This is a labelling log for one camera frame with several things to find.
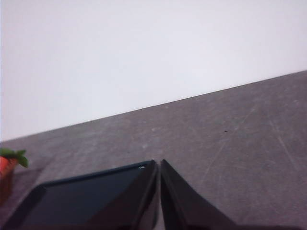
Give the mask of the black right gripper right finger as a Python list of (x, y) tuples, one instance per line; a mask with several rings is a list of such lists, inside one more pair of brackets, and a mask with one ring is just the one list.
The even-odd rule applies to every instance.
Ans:
[(160, 165), (161, 205), (167, 230), (231, 230), (229, 217), (199, 195), (166, 161)]

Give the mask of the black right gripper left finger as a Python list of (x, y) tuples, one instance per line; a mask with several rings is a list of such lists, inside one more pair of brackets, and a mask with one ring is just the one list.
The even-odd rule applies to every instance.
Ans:
[(97, 193), (97, 210), (86, 230), (151, 230), (157, 210), (158, 166), (154, 160), (83, 176)]

